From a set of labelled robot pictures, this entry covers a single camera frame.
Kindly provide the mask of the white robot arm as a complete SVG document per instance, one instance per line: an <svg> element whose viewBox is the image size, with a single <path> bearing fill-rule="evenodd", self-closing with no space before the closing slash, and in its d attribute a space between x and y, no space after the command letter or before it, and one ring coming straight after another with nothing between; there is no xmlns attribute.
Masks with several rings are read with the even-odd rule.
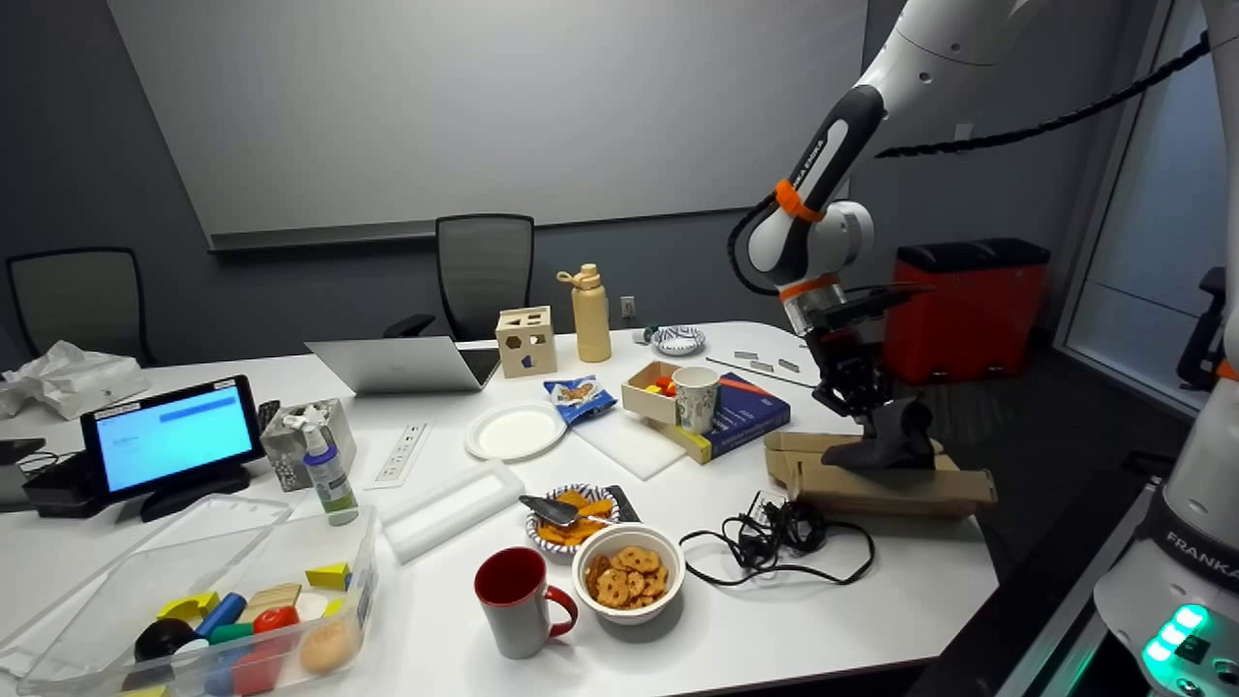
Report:
<svg viewBox="0 0 1239 697"><path fill-rule="evenodd" d="M821 398L832 409L857 406L864 436L836 447L840 465L926 469L930 413L915 403L851 398L836 388L836 336L858 312L836 273L864 249L871 214L858 200L836 200L836 187L889 116L919 111L926 98L983 74L1000 38L1013 30L1037 0L907 0L893 30L868 69L836 98L808 148L786 178L730 228L746 240L746 263L773 283L788 326L808 342L821 363ZM1239 309L1236 263L1222 263L1222 361L1190 442L1161 486L1161 507L1192 527L1226 527L1239 516Z"/></svg>

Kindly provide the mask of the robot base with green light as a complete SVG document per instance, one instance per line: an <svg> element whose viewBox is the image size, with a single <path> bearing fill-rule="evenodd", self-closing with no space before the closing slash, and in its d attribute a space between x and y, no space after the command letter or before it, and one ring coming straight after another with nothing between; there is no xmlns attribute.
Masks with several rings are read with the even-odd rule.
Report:
<svg viewBox="0 0 1239 697"><path fill-rule="evenodd" d="M1147 485L1037 626L1000 697L1239 697L1239 600L1159 551L1174 539Z"/></svg>

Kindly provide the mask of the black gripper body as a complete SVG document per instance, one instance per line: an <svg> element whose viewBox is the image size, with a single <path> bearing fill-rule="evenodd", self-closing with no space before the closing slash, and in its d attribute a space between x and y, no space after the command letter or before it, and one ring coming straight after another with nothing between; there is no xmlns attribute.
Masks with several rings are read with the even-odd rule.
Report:
<svg viewBox="0 0 1239 697"><path fill-rule="evenodd" d="M808 309L808 357L817 361L821 382L814 398L836 413L868 419L889 398L889 374L879 363L879 344L858 331L864 321L901 305L907 291L893 286L851 286L832 291L821 309Z"/></svg>

